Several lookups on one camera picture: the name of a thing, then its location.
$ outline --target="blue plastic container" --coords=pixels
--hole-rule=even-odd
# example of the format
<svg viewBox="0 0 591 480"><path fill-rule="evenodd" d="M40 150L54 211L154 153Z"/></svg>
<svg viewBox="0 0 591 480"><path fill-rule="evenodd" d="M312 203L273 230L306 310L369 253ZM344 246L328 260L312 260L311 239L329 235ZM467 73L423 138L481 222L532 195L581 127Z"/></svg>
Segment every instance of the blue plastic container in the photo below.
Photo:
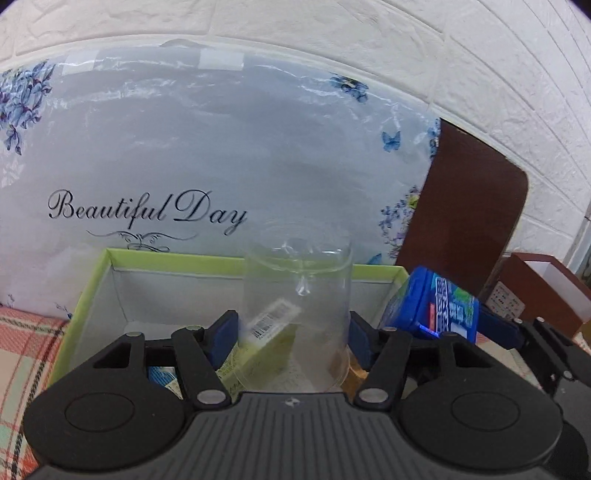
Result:
<svg viewBox="0 0 591 480"><path fill-rule="evenodd" d="M467 291L417 267L388 303L379 327L396 327L418 338L455 332L476 343L480 303Z"/></svg>

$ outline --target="transparent plastic cup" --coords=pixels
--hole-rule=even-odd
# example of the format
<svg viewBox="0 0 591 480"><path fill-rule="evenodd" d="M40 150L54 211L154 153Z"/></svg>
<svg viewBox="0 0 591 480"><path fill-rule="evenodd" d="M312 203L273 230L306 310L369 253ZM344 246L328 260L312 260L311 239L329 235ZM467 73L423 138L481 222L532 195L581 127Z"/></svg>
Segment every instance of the transparent plastic cup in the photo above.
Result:
<svg viewBox="0 0 591 480"><path fill-rule="evenodd" d="M251 391L338 387L349 369L348 234L308 221L268 222L245 261L238 380Z"/></svg>

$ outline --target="plaid tablecloth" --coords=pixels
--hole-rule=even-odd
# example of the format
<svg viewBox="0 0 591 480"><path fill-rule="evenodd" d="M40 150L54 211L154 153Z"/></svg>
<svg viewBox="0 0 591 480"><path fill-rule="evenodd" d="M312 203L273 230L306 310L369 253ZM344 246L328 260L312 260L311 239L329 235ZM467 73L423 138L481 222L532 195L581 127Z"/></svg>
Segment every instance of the plaid tablecloth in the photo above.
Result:
<svg viewBox="0 0 591 480"><path fill-rule="evenodd" d="M37 466L22 414L47 386L67 323L0 307L0 480L19 480Z"/></svg>

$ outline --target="wall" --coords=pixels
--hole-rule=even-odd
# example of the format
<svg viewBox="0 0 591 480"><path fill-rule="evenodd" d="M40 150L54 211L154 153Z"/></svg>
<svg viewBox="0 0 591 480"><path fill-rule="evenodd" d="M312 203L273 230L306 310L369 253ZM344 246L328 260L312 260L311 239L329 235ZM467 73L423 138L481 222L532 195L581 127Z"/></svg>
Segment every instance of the wall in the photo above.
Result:
<svg viewBox="0 0 591 480"><path fill-rule="evenodd" d="M362 70L526 170L510 249L563 259L581 227L591 21L567 0L17 0L0 17L0 70L48 47L137 34L270 44Z"/></svg>

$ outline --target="ribbed gray panel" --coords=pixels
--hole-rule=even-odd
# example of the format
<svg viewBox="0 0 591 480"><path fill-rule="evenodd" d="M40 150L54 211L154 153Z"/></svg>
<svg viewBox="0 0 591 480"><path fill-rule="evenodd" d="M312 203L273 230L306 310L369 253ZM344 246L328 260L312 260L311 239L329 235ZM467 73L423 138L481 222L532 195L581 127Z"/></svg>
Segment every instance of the ribbed gray panel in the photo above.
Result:
<svg viewBox="0 0 591 480"><path fill-rule="evenodd" d="M151 462L97 475L44 467L30 480L547 480L541 468L476 475L438 465L407 445L389 418L343 394L244 394L196 416Z"/></svg>

